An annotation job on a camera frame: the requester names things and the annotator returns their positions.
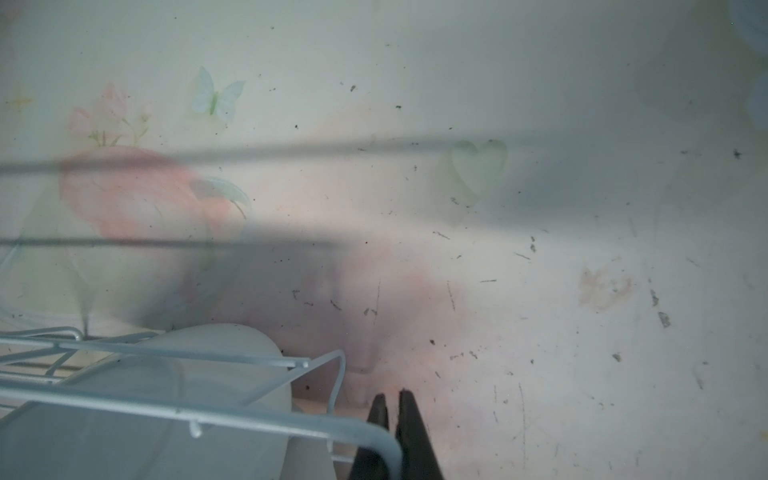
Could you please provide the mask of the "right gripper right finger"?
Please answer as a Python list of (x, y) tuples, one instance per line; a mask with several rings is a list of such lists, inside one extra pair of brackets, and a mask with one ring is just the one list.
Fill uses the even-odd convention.
[(416, 398), (410, 390), (399, 392), (395, 436), (403, 454), (403, 480), (444, 479)]

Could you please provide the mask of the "white wire dish rack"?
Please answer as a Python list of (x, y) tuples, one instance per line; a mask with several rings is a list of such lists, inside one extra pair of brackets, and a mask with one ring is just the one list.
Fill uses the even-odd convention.
[(5, 479), (332, 479), (342, 456), (366, 478), (398, 479), (387, 428), (312, 414), (295, 381), (343, 352), (290, 357), (265, 334), (215, 324), (88, 340), (72, 327), (1, 336)]

